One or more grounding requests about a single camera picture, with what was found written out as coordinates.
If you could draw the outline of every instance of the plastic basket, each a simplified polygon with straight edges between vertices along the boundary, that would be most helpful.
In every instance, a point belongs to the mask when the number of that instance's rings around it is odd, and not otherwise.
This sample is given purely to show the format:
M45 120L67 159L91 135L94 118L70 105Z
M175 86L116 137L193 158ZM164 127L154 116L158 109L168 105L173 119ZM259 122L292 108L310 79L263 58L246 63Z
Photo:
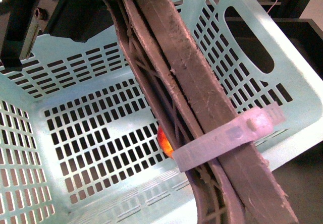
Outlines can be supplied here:
M256 0L173 1L238 112L281 105L287 121L256 143L272 169L323 139L323 83ZM272 72L233 38L230 6L274 59ZM23 65L0 68L0 224L196 222L189 183L158 147L114 27L84 44L40 36Z

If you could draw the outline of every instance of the black machine part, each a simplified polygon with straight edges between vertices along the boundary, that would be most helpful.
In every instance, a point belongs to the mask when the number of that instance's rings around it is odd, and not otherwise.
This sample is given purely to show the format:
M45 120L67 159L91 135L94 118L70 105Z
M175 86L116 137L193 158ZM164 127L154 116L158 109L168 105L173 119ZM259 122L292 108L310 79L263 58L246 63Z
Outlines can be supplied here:
M39 33L86 42L111 25L102 0L3 0L0 60L7 70L21 71Z

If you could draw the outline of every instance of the screw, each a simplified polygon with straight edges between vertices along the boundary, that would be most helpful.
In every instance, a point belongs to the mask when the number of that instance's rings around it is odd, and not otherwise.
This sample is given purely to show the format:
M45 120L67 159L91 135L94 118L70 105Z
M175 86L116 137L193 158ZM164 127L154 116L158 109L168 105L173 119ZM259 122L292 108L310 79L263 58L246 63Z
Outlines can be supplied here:
M47 20L47 11L42 8L37 7L35 9L35 17L41 21L45 21L45 20Z

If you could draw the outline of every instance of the white zip tie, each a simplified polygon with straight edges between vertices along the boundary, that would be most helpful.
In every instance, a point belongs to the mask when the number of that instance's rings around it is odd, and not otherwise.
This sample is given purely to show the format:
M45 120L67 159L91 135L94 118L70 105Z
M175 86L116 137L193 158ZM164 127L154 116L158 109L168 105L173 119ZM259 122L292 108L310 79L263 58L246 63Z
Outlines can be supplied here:
M245 143L271 134L274 126L284 121L283 112L276 102L262 109L254 107L177 149L172 157L180 172L185 172Z

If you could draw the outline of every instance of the orange object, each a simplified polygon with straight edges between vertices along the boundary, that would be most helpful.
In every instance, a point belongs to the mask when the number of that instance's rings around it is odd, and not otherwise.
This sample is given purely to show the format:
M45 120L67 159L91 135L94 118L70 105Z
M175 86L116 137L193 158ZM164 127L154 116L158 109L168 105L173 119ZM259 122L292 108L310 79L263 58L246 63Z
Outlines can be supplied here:
M167 139L164 131L162 130L162 128L160 126L158 126L157 141L158 141L160 148L164 151L164 153L168 157L173 158L172 157L172 153L174 152L173 148L170 145L169 140Z

